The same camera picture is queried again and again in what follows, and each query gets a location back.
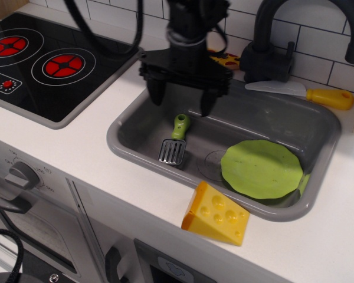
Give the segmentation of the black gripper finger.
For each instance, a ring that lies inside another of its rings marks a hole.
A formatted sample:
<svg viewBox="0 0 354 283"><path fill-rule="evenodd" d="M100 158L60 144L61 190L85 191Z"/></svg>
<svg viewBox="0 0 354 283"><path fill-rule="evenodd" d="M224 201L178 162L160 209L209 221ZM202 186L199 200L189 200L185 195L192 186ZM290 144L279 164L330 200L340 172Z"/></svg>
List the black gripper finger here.
<svg viewBox="0 0 354 283"><path fill-rule="evenodd" d="M208 116L218 98L218 90L216 89L208 89L204 90L201 97L201 116Z"/></svg>
<svg viewBox="0 0 354 283"><path fill-rule="evenodd" d="M160 106L165 95L166 82L164 80L150 78L147 81L147 89L151 101L155 105Z"/></svg>

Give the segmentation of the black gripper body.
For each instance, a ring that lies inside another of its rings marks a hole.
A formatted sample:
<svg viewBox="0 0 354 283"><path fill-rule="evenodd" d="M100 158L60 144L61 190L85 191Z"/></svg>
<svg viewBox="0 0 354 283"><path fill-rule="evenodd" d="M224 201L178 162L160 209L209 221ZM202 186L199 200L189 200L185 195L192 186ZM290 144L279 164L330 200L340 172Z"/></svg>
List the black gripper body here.
<svg viewBox="0 0 354 283"><path fill-rule="evenodd" d="M146 81L155 78L201 90L216 89L218 96L227 94L232 71L210 58L206 33L189 39L167 31L166 37L169 48L145 51L139 57L139 72Z"/></svg>

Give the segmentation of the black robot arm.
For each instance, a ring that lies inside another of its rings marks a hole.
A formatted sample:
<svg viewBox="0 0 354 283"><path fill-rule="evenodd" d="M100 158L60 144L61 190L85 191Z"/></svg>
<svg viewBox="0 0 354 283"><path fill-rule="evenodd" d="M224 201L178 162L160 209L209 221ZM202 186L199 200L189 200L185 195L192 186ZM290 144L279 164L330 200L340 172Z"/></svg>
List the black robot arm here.
<svg viewBox="0 0 354 283"><path fill-rule="evenodd" d="M169 48L140 55L140 75L151 100L161 105L169 83L202 90L202 116L208 116L217 98L226 95L233 73L215 62L207 50L207 34L227 17L228 1L169 1L166 29Z"/></svg>

